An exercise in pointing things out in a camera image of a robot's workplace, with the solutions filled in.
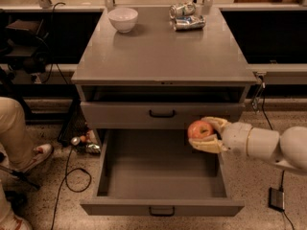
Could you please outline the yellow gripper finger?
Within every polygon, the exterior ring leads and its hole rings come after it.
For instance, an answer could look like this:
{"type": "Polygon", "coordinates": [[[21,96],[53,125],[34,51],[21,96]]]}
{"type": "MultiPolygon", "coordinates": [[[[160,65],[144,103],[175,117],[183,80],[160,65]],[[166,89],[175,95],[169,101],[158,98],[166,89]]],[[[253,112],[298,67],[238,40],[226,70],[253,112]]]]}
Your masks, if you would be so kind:
{"type": "Polygon", "coordinates": [[[213,126],[214,130],[219,134],[222,134],[224,129],[230,125],[227,119],[219,117],[203,117],[202,120],[213,126]]]}
{"type": "Polygon", "coordinates": [[[221,153],[223,151],[227,151],[227,147],[216,134],[209,135],[201,139],[190,138],[189,143],[195,150],[209,153],[221,153]]]}

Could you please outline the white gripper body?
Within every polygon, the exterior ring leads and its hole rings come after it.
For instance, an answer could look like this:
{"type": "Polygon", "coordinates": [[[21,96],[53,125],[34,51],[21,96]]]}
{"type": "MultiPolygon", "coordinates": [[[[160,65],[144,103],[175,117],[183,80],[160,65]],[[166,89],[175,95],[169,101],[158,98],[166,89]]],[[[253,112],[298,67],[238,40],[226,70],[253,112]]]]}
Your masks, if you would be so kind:
{"type": "Polygon", "coordinates": [[[252,130],[251,124],[233,123],[228,125],[222,133],[223,144],[229,151],[237,154],[247,154],[248,135],[252,130]]]}

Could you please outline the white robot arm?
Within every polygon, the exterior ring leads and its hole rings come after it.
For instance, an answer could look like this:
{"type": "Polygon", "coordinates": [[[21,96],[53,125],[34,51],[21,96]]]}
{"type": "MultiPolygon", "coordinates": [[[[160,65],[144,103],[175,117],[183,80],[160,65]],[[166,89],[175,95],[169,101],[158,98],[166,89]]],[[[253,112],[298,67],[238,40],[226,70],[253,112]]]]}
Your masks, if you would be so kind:
{"type": "Polygon", "coordinates": [[[188,141],[195,149],[209,153],[232,151],[262,160],[278,169],[307,174],[307,128],[293,126],[282,134],[248,123],[231,123],[204,117],[188,127],[188,141]]]}

